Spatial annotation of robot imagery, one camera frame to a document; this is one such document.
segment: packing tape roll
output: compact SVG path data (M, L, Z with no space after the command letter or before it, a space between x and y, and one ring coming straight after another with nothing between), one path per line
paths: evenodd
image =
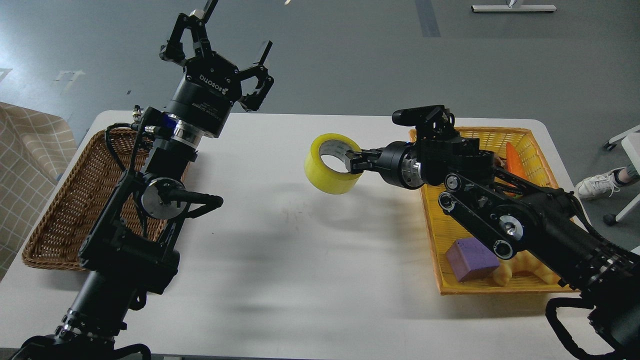
M305 174L307 179L318 189L332 194L346 193L362 174L338 172L326 166L322 155L330 155L340 159L345 165L349 164L347 151L361 151L352 139L340 134L324 134L318 136L311 144L311 151L305 160Z

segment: person's foot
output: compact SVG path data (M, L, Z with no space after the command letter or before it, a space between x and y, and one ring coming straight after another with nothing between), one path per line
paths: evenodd
M576 194L582 200L594 200L607 194L611 197L613 193L620 191L621 184L616 182L614 172L621 169L624 168L615 168L604 174L587 177L575 185Z

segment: purple sponge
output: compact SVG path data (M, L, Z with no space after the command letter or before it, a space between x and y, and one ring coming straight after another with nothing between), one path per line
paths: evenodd
M478 239L459 239L447 250L447 259L459 282L483 279L500 263Z

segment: chair wheel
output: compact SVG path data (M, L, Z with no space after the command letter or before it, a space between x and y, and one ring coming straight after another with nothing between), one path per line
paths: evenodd
M605 149L606 151L611 151L613 150L613 148L616 147L616 145L617 145L616 143L605 142L602 148Z
M616 221L616 215L615 214L606 214L605 216L602 217L602 221L604 221L604 223L609 225L609 226L613 226L613 225L616 225L618 223Z

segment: checkered fabric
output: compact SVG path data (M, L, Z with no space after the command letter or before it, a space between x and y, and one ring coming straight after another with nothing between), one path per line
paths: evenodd
M0 280L76 149L62 118L0 102Z

